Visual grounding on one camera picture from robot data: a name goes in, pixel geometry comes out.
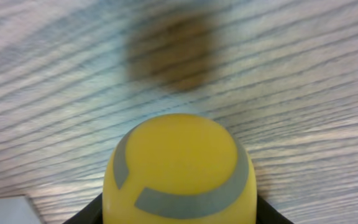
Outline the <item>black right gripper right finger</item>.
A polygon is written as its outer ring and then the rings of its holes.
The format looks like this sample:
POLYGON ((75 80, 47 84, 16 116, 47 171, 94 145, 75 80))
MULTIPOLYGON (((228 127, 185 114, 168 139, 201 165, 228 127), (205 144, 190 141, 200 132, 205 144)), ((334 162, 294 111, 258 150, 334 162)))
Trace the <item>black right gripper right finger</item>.
POLYGON ((293 224, 260 195, 257 196, 256 224, 293 224))

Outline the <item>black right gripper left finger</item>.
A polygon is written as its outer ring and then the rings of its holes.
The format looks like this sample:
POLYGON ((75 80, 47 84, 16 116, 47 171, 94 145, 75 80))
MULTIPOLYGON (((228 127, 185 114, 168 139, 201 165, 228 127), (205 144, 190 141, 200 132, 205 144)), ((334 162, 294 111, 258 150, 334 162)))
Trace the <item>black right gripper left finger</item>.
POLYGON ((103 224, 102 194, 63 224, 103 224))

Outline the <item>white box pink interior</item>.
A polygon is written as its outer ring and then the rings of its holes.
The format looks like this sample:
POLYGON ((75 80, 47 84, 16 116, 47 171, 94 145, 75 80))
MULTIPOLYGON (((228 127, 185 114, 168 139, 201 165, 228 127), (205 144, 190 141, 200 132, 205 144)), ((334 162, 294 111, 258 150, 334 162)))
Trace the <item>white box pink interior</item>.
POLYGON ((45 224, 29 197, 0 198, 0 224, 45 224))

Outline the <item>yellow one-eyed ball toy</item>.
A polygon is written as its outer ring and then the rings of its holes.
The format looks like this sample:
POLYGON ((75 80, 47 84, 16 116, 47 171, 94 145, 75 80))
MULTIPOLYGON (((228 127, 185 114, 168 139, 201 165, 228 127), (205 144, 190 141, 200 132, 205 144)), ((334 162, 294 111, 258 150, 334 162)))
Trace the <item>yellow one-eyed ball toy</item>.
POLYGON ((103 184, 105 223, 239 223, 257 219, 247 151, 220 124, 192 114, 158 116, 131 129, 103 184))

